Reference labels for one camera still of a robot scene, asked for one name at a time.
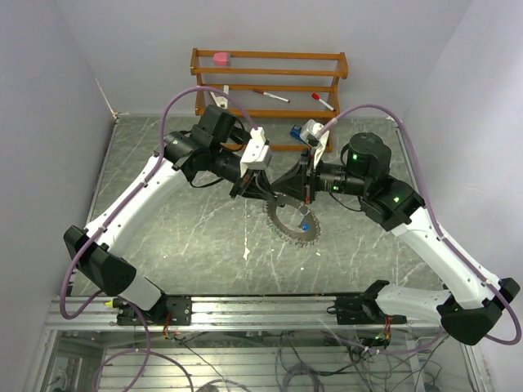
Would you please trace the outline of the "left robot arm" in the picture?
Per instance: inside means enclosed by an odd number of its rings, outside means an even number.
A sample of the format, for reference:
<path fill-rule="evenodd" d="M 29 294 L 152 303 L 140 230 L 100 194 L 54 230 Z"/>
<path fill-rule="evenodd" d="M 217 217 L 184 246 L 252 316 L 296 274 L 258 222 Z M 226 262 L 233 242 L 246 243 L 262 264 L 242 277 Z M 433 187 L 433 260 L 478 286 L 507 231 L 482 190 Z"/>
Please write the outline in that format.
<path fill-rule="evenodd" d="M 139 226 L 175 191 L 191 185 L 199 172 L 229 181 L 237 194 L 246 192 L 250 198 L 270 195 L 261 187 L 271 158 L 263 128 L 240 132 L 247 140 L 242 155 L 224 146 L 238 130 L 238 121 L 230 112 L 209 105 L 190 131 L 164 136 L 160 151 L 110 207 L 85 228 L 71 226 L 65 233 L 78 271 L 103 293 L 134 303 L 148 324 L 160 323 L 167 305 L 163 292 L 123 259 Z"/>

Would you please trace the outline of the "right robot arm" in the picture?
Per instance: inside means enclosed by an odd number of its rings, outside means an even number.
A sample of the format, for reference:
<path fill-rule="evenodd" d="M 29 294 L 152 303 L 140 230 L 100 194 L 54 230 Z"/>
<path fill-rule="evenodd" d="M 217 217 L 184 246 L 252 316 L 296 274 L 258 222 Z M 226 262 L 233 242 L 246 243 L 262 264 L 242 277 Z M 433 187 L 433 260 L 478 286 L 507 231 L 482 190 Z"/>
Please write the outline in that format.
<path fill-rule="evenodd" d="M 355 134 L 342 148 L 341 164 L 324 163 L 306 149 L 294 167 L 276 180 L 265 203 L 276 233 L 298 246 L 315 242 L 320 224 L 308 207 L 319 192 L 347 194 L 359 212 L 414 250 L 443 281 L 439 291 L 372 283 L 355 299 L 336 299 L 340 324 L 351 318 L 380 323 L 405 317 L 440 324 L 456 341 L 476 345 L 489 336 L 521 290 L 513 278 L 498 278 L 480 266 L 431 220 L 422 196 L 390 174 L 391 149 L 371 133 Z"/>

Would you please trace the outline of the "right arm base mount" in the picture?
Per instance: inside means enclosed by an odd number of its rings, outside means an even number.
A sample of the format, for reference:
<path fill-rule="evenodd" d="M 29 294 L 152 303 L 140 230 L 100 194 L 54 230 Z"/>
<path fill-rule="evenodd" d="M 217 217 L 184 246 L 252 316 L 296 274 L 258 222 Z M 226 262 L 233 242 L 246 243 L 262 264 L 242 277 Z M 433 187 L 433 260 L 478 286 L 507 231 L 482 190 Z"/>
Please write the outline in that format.
<path fill-rule="evenodd" d="M 335 293 L 334 303 L 327 307 L 326 312 L 336 318 L 338 325 L 384 324 L 386 316 L 393 325 L 406 324 L 408 319 L 404 315 L 386 315 L 376 302 L 378 293 L 389 287 L 389 281 L 377 280 L 364 292 Z"/>

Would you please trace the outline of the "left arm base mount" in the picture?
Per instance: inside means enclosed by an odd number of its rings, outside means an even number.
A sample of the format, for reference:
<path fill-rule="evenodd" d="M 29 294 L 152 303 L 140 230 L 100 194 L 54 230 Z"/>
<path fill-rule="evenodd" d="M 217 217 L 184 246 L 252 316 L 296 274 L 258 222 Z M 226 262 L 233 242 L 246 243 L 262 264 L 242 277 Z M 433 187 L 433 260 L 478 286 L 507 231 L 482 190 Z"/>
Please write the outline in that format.
<path fill-rule="evenodd" d="M 193 302 L 188 296 L 163 294 L 150 310 L 140 310 L 149 326 L 189 326 L 191 324 Z M 141 321 L 127 301 L 115 297 L 111 301 L 112 308 L 118 311 L 119 326 L 138 326 Z"/>

